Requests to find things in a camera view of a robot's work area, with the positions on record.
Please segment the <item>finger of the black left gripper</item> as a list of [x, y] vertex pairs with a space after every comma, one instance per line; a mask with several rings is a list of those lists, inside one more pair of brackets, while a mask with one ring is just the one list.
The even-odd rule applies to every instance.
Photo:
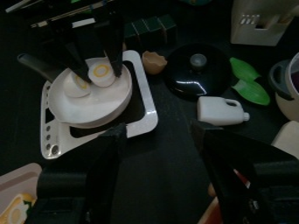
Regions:
[[76, 35], [72, 29], [51, 26], [48, 49], [60, 63], [87, 82], [90, 67], [82, 56]]
[[116, 77], [123, 69], [124, 23], [120, 17], [99, 19], [95, 32]]

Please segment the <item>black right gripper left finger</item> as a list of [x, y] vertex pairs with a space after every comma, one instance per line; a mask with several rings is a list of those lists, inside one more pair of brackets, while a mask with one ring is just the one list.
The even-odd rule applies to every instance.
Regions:
[[127, 126], [120, 123], [43, 168], [24, 224], [111, 224]]

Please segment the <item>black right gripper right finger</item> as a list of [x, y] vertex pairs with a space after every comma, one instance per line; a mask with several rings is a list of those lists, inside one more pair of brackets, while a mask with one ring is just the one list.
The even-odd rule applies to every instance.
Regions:
[[299, 159], [196, 120], [191, 136], [219, 199], [223, 224], [299, 224]]

